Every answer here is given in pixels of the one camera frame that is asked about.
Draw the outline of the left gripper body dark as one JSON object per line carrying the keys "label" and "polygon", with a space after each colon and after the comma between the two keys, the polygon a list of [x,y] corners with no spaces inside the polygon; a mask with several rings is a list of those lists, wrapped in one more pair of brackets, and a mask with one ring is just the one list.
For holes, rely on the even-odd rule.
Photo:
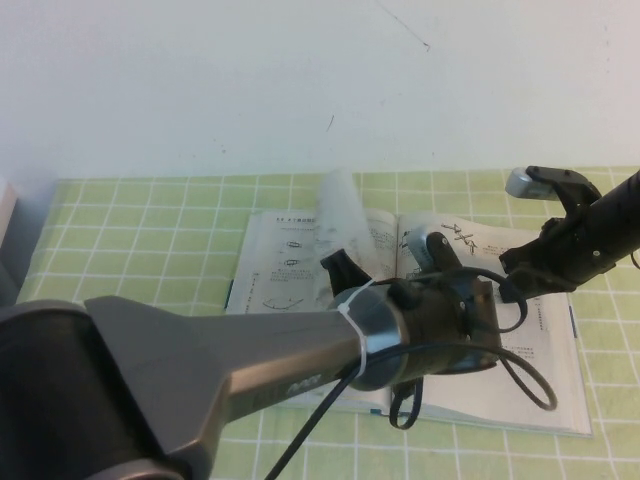
{"label": "left gripper body dark", "polygon": [[501,345],[491,282],[471,275],[396,280],[389,299],[402,314],[408,343],[431,346],[403,357],[401,382],[482,372],[497,365],[496,354],[469,347]]}

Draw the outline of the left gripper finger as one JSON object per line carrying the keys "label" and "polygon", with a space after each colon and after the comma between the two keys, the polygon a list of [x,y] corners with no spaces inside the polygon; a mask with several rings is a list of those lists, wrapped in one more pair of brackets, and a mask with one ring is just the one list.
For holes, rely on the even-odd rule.
{"label": "left gripper finger", "polygon": [[337,293],[364,286],[372,277],[356,264],[344,249],[337,252]]}
{"label": "left gripper finger", "polygon": [[320,264],[329,276],[332,296],[336,297],[345,290],[345,253],[332,253],[324,257]]}

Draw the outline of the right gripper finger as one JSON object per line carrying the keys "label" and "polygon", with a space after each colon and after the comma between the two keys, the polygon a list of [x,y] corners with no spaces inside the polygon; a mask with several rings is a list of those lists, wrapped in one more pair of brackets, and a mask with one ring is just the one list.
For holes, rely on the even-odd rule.
{"label": "right gripper finger", "polygon": [[535,270],[516,270],[506,277],[507,286],[501,286],[499,293],[504,303],[515,303],[517,294],[525,300],[552,294],[554,283],[543,273]]}
{"label": "right gripper finger", "polygon": [[548,270],[547,247],[547,240],[537,238],[520,247],[506,250],[499,256],[499,259],[506,273],[515,273],[516,271],[546,272]]}

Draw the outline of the right gripper body dark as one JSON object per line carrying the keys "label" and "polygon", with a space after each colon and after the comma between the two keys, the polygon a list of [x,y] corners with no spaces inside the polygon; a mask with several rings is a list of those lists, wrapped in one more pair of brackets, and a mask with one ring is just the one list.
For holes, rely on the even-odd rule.
{"label": "right gripper body dark", "polygon": [[541,238],[548,241],[543,274],[555,291],[573,291],[631,254],[631,203],[601,199],[563,207],[566,214],[558,227]]}

